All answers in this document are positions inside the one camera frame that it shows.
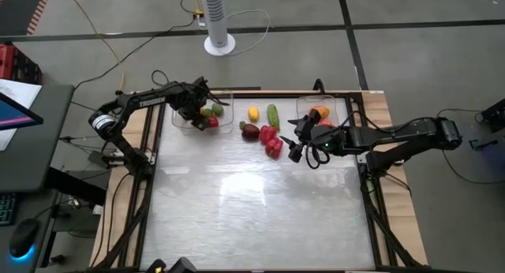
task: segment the keyboard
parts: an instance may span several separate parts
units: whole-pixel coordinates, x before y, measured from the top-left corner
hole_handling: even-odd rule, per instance
[[[16,194],[0,193],[0,226],[9,226],[14,223],[16,213]]]

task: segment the power cord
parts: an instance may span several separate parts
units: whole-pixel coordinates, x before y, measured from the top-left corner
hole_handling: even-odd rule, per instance
[[[184,11],[185,11],[185,12],[187,12],[187,13],[191,13],[191,14],[193,14],[193,15],[195,15],[195,16],[198,14],[197,12],[193,12],[192,10],[186,9],[186,8],[184,7],[184,5],[182,4],[183,2],[184,2],[184,0],[181,0],[181,1],[179,2],[179,6],[181,7],[181,9],[182,9],[182,10],[184,10]]]
[[[87,110],[91,110],[91,111],[93,111],[93,112],[95,112],[95,111],[96,111],[96,109],[91,108],[91,107],[87,107],[87,106],[85,106],[84,104],[81,104],[81,103],[76,103],[76,102],[74,102],[74,101],[71,101],[70,103],[75,104],[75,105],[77,105],[78,107],[82,107],[82,108],[85,108],[85,109],[87,109]]]
[[[101,153],[103,153],[104,150],[108,150],[108,151],[115,151],[116,150],[114,148],[93,147],[93,146],[87,146],[87,145],[83,145],[83,144],[75,144],[75,143],[72,143],[72,139],[69,140],[68,137],[62,137],[62,138],[59,138],[59,140],[63,143],[68,144],[69,146],[79,148],[79,149],[85,150],[85,151],[100,150]]]
[[[95,28],[95,25],[93,24],[91,18],[89,17],[89,15],[86,13],[86,11],[84,10],[84,8],[80,5],[80,3],[77,1],[77,0],[73,0],[76,5],[79,7],[80,11],[84,14],[84,16],[88,19],[88,23],[92,26],[93,28],[93,31],[95,32],[95,35],[100,39],[102,40],[103,43],[105,43],[105,45],[107,45],[107,47],[109,48],[110,52],[112,52],[112,54],[114,55],[114,57],[116,58],[116,61],[119,62],[119,56],[118,54],[116,54],[116,52],[114,51],[114,49],[112,49],[112,47],[110,46],[110,44],[105,41],[105,39],[102,37],[102,35],[100,35],[97,31],[96,31],[96,28]],[[119,90],[122,91],[123,88],[125,87],[125,72],[121,69],[121,84],[119,85]]]
[[[200,9],[200,6],[198,5],[198,0],[195,0],[195,7],[196,7],[196,15],[198,17],[203,17],[204,16],[204,11],[202,9]]]
[[[98,255],[100,254],[100,251],[102,251],[102,244],[103,244],[103,228],[105,227],[105,209],[107,207],[107,199],[105,199],[105,202],[103,203],[103,210],[102,210],[102,233],[100,234],[100,243],[98,244],[98,251],[96,252],[95,258],[93,258],[92,265],[91,267],[95,266],[96,259],[98,258]]]
[[[87,140],[91,138],[97,138],[99,137],[98,135],[91,135],[91,136],[61,136],[59,137],[59,140],[67,140],[67,141],[72,141],[72,140]]]
[[[119,188],[121,187],[121,184],[123,183],[123,181],[125,180],[125,178],[127,178],[128,176],[130,175],[130,173],[127,173],[125,174],[124,177],[121,178],[121,180],[119,181],[118,183],[118,186],[116,187],[116,189],[114,190],[114,194],[112,195],[112,206],[110,207],[110,225],[109,225],[109,235],[107,237],[107,252],[109,252],[109,244],[110,244],[110,233],[111,233],[111,230],[112,230],[112,220],[114,218],[114,203],[116,201],[116,194],[118,194],[118,190]]]
[[[444,108],[442,109],[441,111],[439,111],[436,116],[439,117],[444,111],[463,111],[463,112],[477,112],[475,114],[475,116],[473,117],[473,119],[475,120],[476,123],[478,124],[483,124],[482,122],[479,122],[477,120],[477,115],[479,114],[482,114],[482,110],[471,110],[471,109],[463,109],[463,108]],[[445,159],[447,165],[449,166],[449,168],[452,170],[452,172],[458,177],[458,178],[461,178],[462,180],[466,181],[466,182],[469,182],[469,183],[472,183],[472,184],[475,184],[475,185],[497,185],[497,184],[502,184],[502,183],[505,183],[505,180],[503,181],[473,181],[473,180],[470,180],[468,178],[465,178],[464,176],[462,176],[453,166],[452,166],[452,163],[451,161],[449,161],[449,158],[447,157],[447,154],[445,153],[444,150],[441,150],[442,151],[442,155],[443,155],[443,158]]]
[[[65,142],[65,141],[62,141],[62,142],[63,142],[63,143],[65,143],[65,144],[68,144],[68,145],[69,145],[69,146],[71,146],[71,147],[75,147],[75,148],[80,149],[80,150],[81,150],[83,153],[85,153],[86,155],[90,155],[90,154],[91,154],[91,152],[92,152],[92,150],[89,150],[89,149],[83,148],[83,147],[81,147],[81,146],[77,146],[77,145],[74,145],[74,144],[72,144],[72,143]]]
[[[169,28],[168,30],[166,30],[165,32],[160,32],[154,36],[152,36],[150,39],[146,40],[145,42],[143,42],[141,45],[139,45],[137,48],[133,49],[132,51],[130,51],[123,59],[121,59],[118,63],[116,63],[115,65],[113,65],[112,67],[110,67],[107,71],[103,72],[101,75],[97,76],[97,77],[93,77],[93,78],[90,78],[90,79],[87,79],[87,80],[83,80],[81,81],[79,84],[77,84],[76,86],[76,90],[78,88],[80,88],[81,85],[83,84],[87,84],[87,83],[90,83],[90,82],[93,82],[95,80],[99,80],[103,77],[105,77],[110,71],[112,71],[114,68],[116,68],[117,66],[119,66],[121,63],[123,63],[128,57],[130,57],[133,53],[137,52],[138,50],[140,50],[142,47],[144,47],[146,44],[150,43],[153,39],[155,39],[156,37],[159,37],[159,36],[164,36],[166,34],[168,34],[169,32],[171,32],[173,29],[175,28],[187,28],[188,26],[191,26],[193,24],[193,22],[195,21],[194,18],[191,19],[191,21],[188,23],[188,24],[182,24],[182,25],[174,25],[173,27]]]
[[[107,171],[104,171],[102,173],[95,174],[95,175],[92,175],[92,176],[89,176],[89,177],[86,177],[86,178],[80,178],[80,180],[85,181],[85,180],[88,180],[88,179],[97,178],[97,177],[102,176],[102,175],[107,174],[107,173],[110,173],[110,171],[107,170]]]
[[[410,187],[403,182],[400,178],[395,177],[393,174],[390,174],[388,172],[384,172],[385,178],[391,178],[392,181],[395,181],[396,184],[399,184],[403,186],[403,188],[407,189],[409,191],[410,196],[412,196],[412,191],[410,190]]]
[[[163,75],[163,77],[165,78],[166,80],[166,83],[165,84],[161,84],[159,83],[158,81],[155,80],[155,75],[156,73],[161,73]],[[151,81],[153,84],[157,85],[157,86],[160,86],[160,87],[165,87],[167,84],[170,83],[170,81],[168,80],[168,77],[166,76],[165,72],[163,72],[162,70],[154,70],[152,71],[151,73]],[[172,86],[170,86],[170,88],[175,88],[175,87],[187,87],[187,86],[192,86],[192,87],[197,87],[197,88],[201,88],[203,90],[205,90],[203,87],[199,86],[199,85],[195,85],[195,84],[188,84],[188,83],[179,83],[179,84],[174,84]],[[217,96],[215,96],[213,93],[211,93],[210,91],[208,91],[207,95],[209,95],[210,97],[208,97],[211,101],[219,104],[219,105],[222,105],[222,106],[229,106],[230,104],[229,103],[224,103],[222,102],[221,100],[218,99]]]
[[[73,233],[74,230],[77,230],[77,228],[79,226],[82,226],[86,223],[89,223],[89,221],[91,221],[92,217],[87,217],[86,219],[81,219],[78,223],[75,224],[75,226],[71,227],[66,233],[72,237],[78,237],[78,238],[95,238],[96,237],[96,234],[95,235],[89,235],[89,236],[84,236],[84,235],[80,235],[80,234],[75,234]]]
[[[239,55],[241,53],[244,53],[246,51],[249,51],[249,50],[253,49],[254,47],[256,47],[256,45],[260,44],[260,42],[262,42],[265,38],[267,38],[268,30],[270,29],[270,25],[271,25],[271,17],[267,13],[267,11],[264,11],[262,9],[247,9],[247,10],[243,10],[243,11],[240,11],[240,12],[232,13],[232,14],[228,15],[226,17],[226,19],[228,19],[228,18],[230,18],[232,16],[243,14],[243,13],[264,13],[267,16],[267,18],[268,18],[267,28],[265,29],[265,33],[263,34],[263,36],[261,36],[260,40],[256,41],[253,45],[251,45],[250,47],[247,47],[245,49],[239,50],[239,51],[232,51],[230,53],[222,53],[222,54],[224,54],[226,56],[235,56],[235,55]]]
[[[47,207],[47,208],[43,209],[42,211],[40,211],[40,212],[39,212],[37,215],[35,215],[35,217],[33,217],[33,218],[34,218],[34,219],[37,219],[37,218],[39,218],[39,217],[40,217],[40,216],[41,216],[44,212],[49,211],[49,210],[53,209],[55,206],[58,206],[58,205],[64,204],[64,203],[69,202],[69,201],[70,201],[70,200],[64,200],[64,201],[61,201],[61,202],[56,203],[56,204],[54,204],[54,205],[51,205],[50,207]]]

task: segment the green cucumber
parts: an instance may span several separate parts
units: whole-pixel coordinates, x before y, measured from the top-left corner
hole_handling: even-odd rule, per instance
[[[279,122],[279,114],[277,113],[277,107],[275,104],[269,104],[267,107],[267,116],[268,116],[268,124],[277,129],[277,131],[281,130],[280,122]]]

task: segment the gray floor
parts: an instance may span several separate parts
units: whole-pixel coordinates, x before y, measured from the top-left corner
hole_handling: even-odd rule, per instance
[[[163,30],[185,23],[178,0],[79,0],[100,32]],[[189,8],[194,0],[186,0]],[[467,21],[503,18],[505,0],[347,0],[355,24],[414,21]],[[265,9],[272,23],[341,24],[338,0],[226,0],[228,13]],[[262,25],[263,16],[239,16],[230,26]],[[37,35],[91,33],[72,0],[50,0]],[[483,109],[503,98],[504,26],[418,28],[355,31],[368,85],[384,90],[393,121],[434,116],[445,107]],[[260,35],[237,36],[247,47]],[[311,88],[320,77],[327,88],[358,89],[345,32],[271,33],[257,48],[232,58],[212,58],[203,52],[202,36],[156,39],[132,56],[125,70],[126,90],[152,86],[150,74],[162,69],[170,79],[192,80],[203,75],[215,87],[261,86],[263,89]],[[143,39],[116,39],[110,44],[124,55]],[[38,62],[49,84],[76,84],[114,63],[98,40],[17,43]],[[91,107],[114,97],[119,70],[80,88],[74,97]],[[89,112],[71,107],[64,135],[94,135]],[[447,113],[465,139],[483,133],[472,114]],[[101,141],[82,142],[101,146]],[[476,181],[503,178],[503,166],[464,143],[448,153],[454,167]],[[86,155],[58,146],[55,166],[68,170],[95,169]],[[429,263],[436,268],[464,271],[502,271],[505,259],[505,196],[503,185],[473,185],[451,173],[438,151],[416,156],[406,164],[413,202]],[[62,237],[61,249],[81,247],[88,260],[92,243]],[[76,263],[76,269],[82,263]],[[52,267],[46,272],[63,271]]]

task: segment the red pepper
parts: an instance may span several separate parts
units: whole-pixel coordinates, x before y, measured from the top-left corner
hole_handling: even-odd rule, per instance
[[[267,155],[273,159],[277,159],[281,155],[282,144],[284,144],[284,142],[278,138],[269,140],[265,147]]]
[[[263,144],[267,144],[275,138],[275,135],[277,135],[277,129],[274,126],[263,125],[260,130],[260,141]]]
[[[208,128],[215,128],[215,127],[219,127],[218,118],[211,116],[210,118],[208,118]]]

